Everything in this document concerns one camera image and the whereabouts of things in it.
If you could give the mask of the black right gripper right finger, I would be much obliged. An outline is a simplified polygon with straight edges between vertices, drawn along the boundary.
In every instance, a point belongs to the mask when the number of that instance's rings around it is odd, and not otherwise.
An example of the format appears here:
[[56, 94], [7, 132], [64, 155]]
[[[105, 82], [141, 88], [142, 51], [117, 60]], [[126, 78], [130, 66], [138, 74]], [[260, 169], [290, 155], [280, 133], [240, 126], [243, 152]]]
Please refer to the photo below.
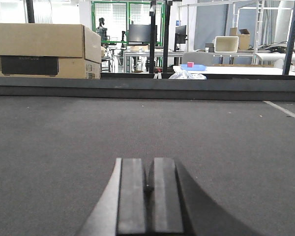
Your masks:
[[260, 235], [223, 209], [171, 158], [153, 160], [149, 181], [149, 230], [155, 236]]

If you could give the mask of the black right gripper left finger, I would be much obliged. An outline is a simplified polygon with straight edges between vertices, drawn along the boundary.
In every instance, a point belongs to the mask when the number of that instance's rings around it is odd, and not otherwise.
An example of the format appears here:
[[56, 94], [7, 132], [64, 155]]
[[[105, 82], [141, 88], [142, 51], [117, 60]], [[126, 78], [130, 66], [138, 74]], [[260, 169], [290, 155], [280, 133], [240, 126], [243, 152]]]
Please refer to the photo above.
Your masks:
[[139, 158], [117, 158], [108, 184], [78, 236], [147, 233], [145, 174]]

